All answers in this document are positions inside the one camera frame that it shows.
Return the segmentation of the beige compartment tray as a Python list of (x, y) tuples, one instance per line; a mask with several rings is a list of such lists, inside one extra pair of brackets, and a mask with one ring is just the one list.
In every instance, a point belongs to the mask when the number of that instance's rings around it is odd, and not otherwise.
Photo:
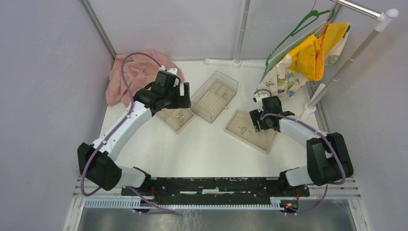
[(195, 114), (190, 109), (162, 109), (155, 117), (178, 135), (195, 119)]

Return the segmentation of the clear acrylic box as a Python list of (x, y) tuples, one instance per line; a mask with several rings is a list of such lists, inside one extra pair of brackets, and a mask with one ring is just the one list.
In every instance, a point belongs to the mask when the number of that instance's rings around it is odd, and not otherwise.
[(239, 82), (215, 71), (191, 97), (191, 111), (213, 123), (236, 95)]

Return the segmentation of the beige ring roll tray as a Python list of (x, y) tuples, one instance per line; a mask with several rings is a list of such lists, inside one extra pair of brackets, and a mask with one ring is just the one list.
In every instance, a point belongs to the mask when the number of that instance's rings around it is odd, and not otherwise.
[(196, 102), (191, 101), (191, 110), (207, 122), (212, 123), (235, 94), (235, 88), (216, 80), (202, 96), (198, 97)]

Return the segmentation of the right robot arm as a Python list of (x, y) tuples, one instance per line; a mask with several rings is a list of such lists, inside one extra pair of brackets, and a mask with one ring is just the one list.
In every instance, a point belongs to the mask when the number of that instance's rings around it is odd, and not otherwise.
[(318, 130), (294, 113), (283, 111), (277, 96), (256, 93), (253, 100), (261, 105), (249, 113), (255, 132), (272, 129), (289, 136), (306, 149), (305, 166), (280, 173), (278, 191), (281, 195), (291, 196), (300, 185), (340, 185), (353, 176), (354, 168), (340, 133)]

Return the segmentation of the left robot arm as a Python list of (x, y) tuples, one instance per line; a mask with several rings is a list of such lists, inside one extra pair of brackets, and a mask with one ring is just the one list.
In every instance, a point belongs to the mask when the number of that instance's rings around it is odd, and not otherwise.
[(121, 117), (92, 144), (82, 143), (77, 156), (82, 181), (90, 180), (99, 189), (131, 186), (139, 196), (151, 191), (150, 177), (138, 167), (121, 167), (115, 161), (136, 131), (162, 109), (190, 108), (190, 86), (182, 83), (177, 68), (160, 70), (154, 82), (137, 91)]

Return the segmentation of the cream cartoon print garment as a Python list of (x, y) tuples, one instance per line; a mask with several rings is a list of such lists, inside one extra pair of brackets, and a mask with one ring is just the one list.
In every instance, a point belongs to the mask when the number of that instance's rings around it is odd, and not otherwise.
[(288, 70), (291, 64), (288, 53), (312, 34), (319, 37), (322, 32), (318, 34), (315, 30), (312, 30), (309, 34), (305, 34), (280, 53), (273, 55), (271, 66), (264, 71), (257, 86), (258, 90), (271, 92), (273, 96), (283, 99), (295, 95), (300, 88), (307, 82), (310, 82), (302, 74)]

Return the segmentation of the pink crumpled cloth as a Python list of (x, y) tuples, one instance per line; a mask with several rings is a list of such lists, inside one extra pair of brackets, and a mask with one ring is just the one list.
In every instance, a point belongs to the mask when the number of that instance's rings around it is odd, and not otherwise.
[[(182, 71), (165, 55), (155, 50), (144, 50), (143, 53), (149, 57), (140, 54), (133, 55), (127, 58), (124, 64), (124, 76), (132, 94), (154, 82), (161, 66), (164, 66), (166, 70), (177, 68), (177, 76), (184, 81)], [(121, 75), (122, 62), (126, 56), (126, 54), (116, 56), (109, 74), (109, 83), (105, 92), (108, 106), (123, 103), (127, 107), (130, 104), (130, 97)]]

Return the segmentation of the yellow garment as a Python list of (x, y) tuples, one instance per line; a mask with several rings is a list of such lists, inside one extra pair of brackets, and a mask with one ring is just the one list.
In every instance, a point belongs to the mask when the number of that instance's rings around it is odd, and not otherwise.
[(327, 65), (337, 62), (348, 39), (351, 24), (347, 22), (327, 24), (319, 37), (308, 36), (288, 55), (288, 70), (302, 74), (309, 81), (323, 78)]

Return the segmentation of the green hanger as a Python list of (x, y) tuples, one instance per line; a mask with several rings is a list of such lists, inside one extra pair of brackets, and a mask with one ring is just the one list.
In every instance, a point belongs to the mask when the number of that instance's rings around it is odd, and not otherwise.
[(324, 11), (317, 11), (317, 10), (311, 10), (298, 24), (297, 26), (294, 28), (293, 31), (291, 31), (273, 50), (272, 52), (269, 54), (269, 56), (267, 57), (266, 61), (265, 61), (265, 70), (267, 70), (268, 67), (271, 66), (272, 63), (272, 58), (274, 53), (276, 52), (276, 50), (283, 45), (286, 40), (288, 40), (290, 37), (293, 37), (294, 35), (296, 35), (298, 32), (302, 31), (303, 29), (305, 29), (306, 27), (308, 27), (310, 24), (312, 24), (313, 22), (315, 22), (321, 15), (325, 15), (328, 14), (329, 16), (329, 20), (333, 18), (334, 14), (335, 14), (335, 9), (332, 10), (324, 10)]

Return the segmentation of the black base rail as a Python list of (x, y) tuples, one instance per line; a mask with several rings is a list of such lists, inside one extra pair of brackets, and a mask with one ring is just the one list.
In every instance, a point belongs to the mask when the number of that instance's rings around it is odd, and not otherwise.
[(272, 197), (310, 196), (306, 185), (289, 186), (278, 178), (151, 178), (136, 192), (160, 205), (267, 205)]

